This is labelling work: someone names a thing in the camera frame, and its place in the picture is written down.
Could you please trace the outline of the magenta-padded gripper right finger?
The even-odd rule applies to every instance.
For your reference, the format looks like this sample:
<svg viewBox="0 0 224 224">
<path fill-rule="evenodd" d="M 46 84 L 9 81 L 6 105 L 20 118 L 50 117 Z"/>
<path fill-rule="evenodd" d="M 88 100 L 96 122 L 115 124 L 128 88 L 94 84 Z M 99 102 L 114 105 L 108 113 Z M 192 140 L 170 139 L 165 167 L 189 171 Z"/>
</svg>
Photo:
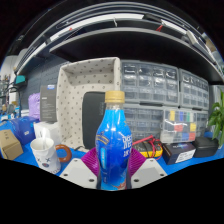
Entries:
<svg viewBox="0 0 224 224">
<path fill-rule="evenodd" d="M 165 177 L 167 173 L 154 158 L 146 159 L 132 149 L 128 162 L 127 188 L 136 189 Z"/>
</svg>

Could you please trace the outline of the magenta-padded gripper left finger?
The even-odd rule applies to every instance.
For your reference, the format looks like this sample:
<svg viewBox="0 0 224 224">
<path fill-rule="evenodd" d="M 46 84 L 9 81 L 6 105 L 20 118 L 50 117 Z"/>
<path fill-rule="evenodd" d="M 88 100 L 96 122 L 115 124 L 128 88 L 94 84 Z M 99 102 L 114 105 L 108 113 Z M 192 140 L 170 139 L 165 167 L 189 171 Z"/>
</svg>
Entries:
<svg viewBox="0 0 224 224">
<path fill-rule="evenodd" d="M 84 188 L 97 189 L 100 165 L 96 149 L 91 149 L 81 159 L 72 159 L 60 177 Z"/>
</svg>

